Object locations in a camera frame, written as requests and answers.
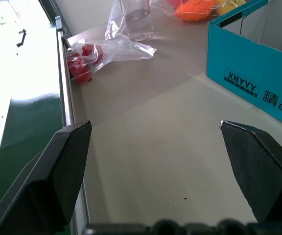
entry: plastic bag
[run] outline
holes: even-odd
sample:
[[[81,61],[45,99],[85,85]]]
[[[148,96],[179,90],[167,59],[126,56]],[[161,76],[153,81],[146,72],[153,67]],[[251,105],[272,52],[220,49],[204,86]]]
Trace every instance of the plastic bag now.
[[[120,34],[107,41],[82,39],[69,49],[68,68],[77,84],[92,80],[92,75],[112,61],[150,59],[156,49],[130,41]]]
[[[221,16],[245,3],[245,0],[150,0],[151,18],[160,16],[159,11],[176,20],[196,22],[209,15]],[[125,34],[126,24],[119,0],[114,0],[108,20],[105,39]]]

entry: blue cardboard box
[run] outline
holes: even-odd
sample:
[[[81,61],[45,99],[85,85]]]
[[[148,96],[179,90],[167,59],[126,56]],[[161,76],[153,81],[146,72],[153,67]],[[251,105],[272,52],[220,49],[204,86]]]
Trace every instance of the blue cardboard box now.
[[[207,76],[282,121],[282,0],[251,0],[209,24]]]

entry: white table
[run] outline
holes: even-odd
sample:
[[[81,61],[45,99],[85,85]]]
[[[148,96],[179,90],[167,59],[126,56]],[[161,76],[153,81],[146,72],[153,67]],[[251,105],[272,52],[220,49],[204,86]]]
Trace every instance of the white table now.
[[[253,125],[281,145],[282,123],[206,77],[206,23],[163,17],[154,28],[145,42],[158,49],[152,59],[109,64],[73,91],[77,121],[93,122],[85,173],[91,221],[255,221],[220,121]],[[104,33],[102,26],[70,42]]]

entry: clear plastic cup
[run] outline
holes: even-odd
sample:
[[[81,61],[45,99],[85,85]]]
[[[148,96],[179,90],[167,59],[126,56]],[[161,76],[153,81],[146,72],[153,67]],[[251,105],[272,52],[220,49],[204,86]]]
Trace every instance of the clear plastic cup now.
[[[141,42],[153,36],[149,0],[120,0],[130,40]]]

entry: orange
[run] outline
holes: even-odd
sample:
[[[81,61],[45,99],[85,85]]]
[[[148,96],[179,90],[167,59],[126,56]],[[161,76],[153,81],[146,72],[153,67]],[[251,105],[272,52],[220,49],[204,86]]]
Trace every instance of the orange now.
[[[175,17],[182,21],[200,21],[211,14],[215,0],[188,0],[175,11]]]

